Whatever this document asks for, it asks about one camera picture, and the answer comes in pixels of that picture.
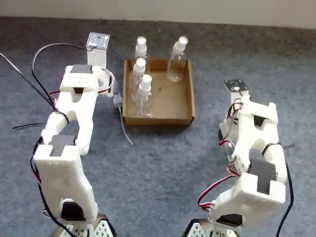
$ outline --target open cardboard tray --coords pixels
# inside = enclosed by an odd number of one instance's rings
[[[153,117],[140,118],[129,94],[129,75],[134,60],[124,63],[123,119],[126,125],[190,125],[195,118],[191,64],[188,60],[181,81],[166,78],[168,59],[151,59],[149,75],[152,76]]]

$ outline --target metal bracket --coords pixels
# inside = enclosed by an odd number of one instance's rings
[[[248,87],[243,80],[226,80],[224,85],[230,93],[247,91]]]

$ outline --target wire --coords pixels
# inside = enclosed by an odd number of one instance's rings
[[[203,197],[208,194],[213,188],[215,188],[217,185],[219,185],[220,183],[224,182],[225,180],[228,180],[230,178],[236,177],[236,175],[228,175],[218,181],[216,181],[214,184],[212,184],[211,186],[209,186],[207,189],[205,189],[201,195],[198,197],[197,199],[197,204],[206,212],[209,212],[210,207],[214,206],[214,203],[212,202],[204,202],[204,203],[200,203],[201,200],[203,199]]]
[[[236,173],[235,171],[233,171],[231,168],[230,168],[230,165],[232,164],[233,162],[229,163],[226,167],[227,171],[237,177],[240,177],[240,174]]]
[[[28,124],[24,124],[24,125],[20,125],[20,126],[15,126],[12,129],[22,128],[22,127],[27,127],[27,126],[36,126],[36,125],[42,125],[42,124],[46,124],[46,122],[28,123]]]
[[[106,88],[106,89],[104,89],[104,90],[100,90],[100,91],[98,92],[98,94],[103,93],[103,92],[106,92],[106,91],[108,91],[109,89],[111,89],[111,87],[113,86],[114,81],[115,81],[114,74],[113,74],[109,69],[104,68],[103,70],[106,70],[106,71],[110,74],[110,77],[112,78],[112,81],[111,81],[111,85],[109,85],[108,88]]]
[[[49,218],[49,219],[50,219],[50,216],[48,215],[48,213],[47,213],[47,210],[46,210],[46,209],[44,209],[43,211],[41,211],[41,213],[43,214],[43,216],[44,216],[44,217],[46,217],[46,218]]]
[[[295,143],[283,146],[283,149],[288,149],[288,148],[291,148],[291,147],[295,147]]]
[[[290,212],[292,206],[293,206],[293,203],[294,203],[294,190],[293,190],[293,184],[292,184],[292,178],[291,178],[291,173],[290,173],[290,169],[288,168],[288,164],[287,162],[285,161],[285,165],[286,165],[286,171],[287,171],[287,179],[288,179],[288,185],[289,185],[289,188],[290,188],[290,204],[289,206],[287,207],[286,209],[286,212],[285,214],[283,215],[282,217],[282,220],[278,226],[278,229],[277,229],[277,233],[276,233],[276,237],[279,236],[280,234],[280,231],[281,231],[281,228],[284,224],[284,221],[285,219],[287,218],[287,215],[288,213]]]
[[[133,143],[132,140],[128,137],[128,135],[127,135],[127,133],[126,133],[126,131],[125,131],[121,107],[118,107],[118,111],[119,111],[120,123],[121,123],[121,125],[122,125],[122,129],[123,129],[124,135],[125,135],[125,137],[127,138],[127,140],[128,140],[132,145],[134,145],[134,143]]]
[[[47,202],[45,200],[44,194],[41,190],[41,186],[39,185],[39,192],[40,192],[40,197],[43,201],[44,207],[49,215],[49,217],[53,220],[53,222],[55,222],[56,225],[60,226],[61,228],[63,228],[71,237],[76,237],[73,233],[71,233],[70,230],[67,229],[66,226],[64,226],[63,224],[61,224],[59,221],[57,221],[57,219],[53,216],[53,214],[51,213],[51,211],[49,210],[49,207],[47,205]]]
[[[32,158],[30,159],[30,165],[31,165],[31,169],[32,169],[32,172],[34,173],[34,175],[36,176],[37,180],[38,180],[38,187],[39,187],[39,192],[40,192],[40,197],[43,201],[43,204],[44,204],[44,207],[45,207],[45,211],[48,213],[49,217],[53,220],[53,222],[55,222],[58,226],[60,226],[61,228],[63,228],[71,237],[76,237],[73,233],[71,233],[70,230],[67,229],[66,226],[64,226],[62,223],[60,223],[54,216],[53,214],[51,213],[51,211],[49,210],[49,207],[47,205],[47,202],[45,200],[45,196],[42,192],[42,189],[41,189],[41,180],[40,180],[40,174],[39,174],[39,171],[37,170],[37,167],[36,167],[36,164],[35,164],[35,167],[33,166],[32,164],[32,161],[33,161],[33,157],[34,157],[34,154],[39,146],[39,144],[41,144],[43,142],[43,138],[40,137],[38,139],[38,141],[36,142],[35,146],[33,147],[33,156]]]
[[[25,76],[24,74],[4,55],[0,52],[0,56],[4,58],[16,71],[17,73],[50,105],[50,101],[44,96]]]
[[[49,47],[53,47],[53,46],[69,46],[69,47],[74,47],[74,48],[78,48],[78,49],[81,49],[81,50],[86,50],[86,48],[83,48],[83,47],[80,47],[80,46],[77,46],[77,45],[73,45],[73,44],[70,44],[70,43],[52,43],[52,44],[48,44],[48,45],[45,45],[44,47],[40,48],[34,58],[33,58],[33,62],[32,62],[32,75],[34,77],[34,79],[37,81],[37,83],[40,85],[40,87],[43,89],[43,91],[45,92],[45,94],[48,96],[49,100],[50,100],[50,103],[51,105],[53,106],[53,100],[50,96],[50,94],[47,92],[47,90],[45,89],[45,87],[42,85],[42,83],[40,82],[40,80],[37,78],[36,74],[35,74],[35,62],[36,62],[36,59],[38,57],[38,55],[45,49],[49,48]]]
[[[236,109],[236,110],[233,112],[232,122],[231,122],[231,124],[230,124],[228,133],[227,133],[227,135],[218,143],[218,145],[222,146],[222,145],[224,145],[224,144],[226,143],[226,139],[228,138],[228,136],[229,136],[229,134],[230,134],[230,132],[231,132],[231,129],[232,129],[232,125],[233,125],[233,122],[234,122],[234,118],[235,118],[236,112],[237,112],[238,110],[240,110],[240,109],[241,109],[241,108]]]

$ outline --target bottle cap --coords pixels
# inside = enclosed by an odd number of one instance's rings
[[[144,73],[146,68],[146,60],[144,58],[138,58],[134,65],[134,71],[137,73]]]
[[[143,75],[142,81],[140,82],[138,93],[141,96],[150,95],[152,89],[152,77],[150,75]]]
[[[146,45],[146,38],[140,36],[137,38],[137,44],[135,47],[135,57],[145,57],[147,54],[147,45]]]
[[[181,54],[184,52],[186,45],[188,43],[188,38],[185,36],[181,36],[178,41],[173,46],[173,52],[175,54]]]

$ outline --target robotic arm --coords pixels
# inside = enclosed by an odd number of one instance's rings
[[[89,151],[97,96],[113,96],[115,78],[105,69],[108,40],[109,35],[90,33],[88,64],[66,67],[55,106],[58,111],[49,116],[41,133],[43,143],[34,154],[47,206],[74,236],[93,236],[96,221],[103,221],[103,229],[106,226],[110,236],[115,235],[109,223],[98,218],[98,205],[80,158]],[[60,135],[73,120],[79,124],[78,136]]]
[[[206,236],[238,236],[235,231],[257,226],[285,202],[287,171],[278,139],[276,105],[252,102],[241,80],[224,83],[231,93],[231,106],[220,124],[219,145],[225,146],[229,166],[235,167],[238,179],[212,202],[208,221],[191,223],[184,236],[190,236],[193,226]],[[249,158],[252,149],[263,158]]]

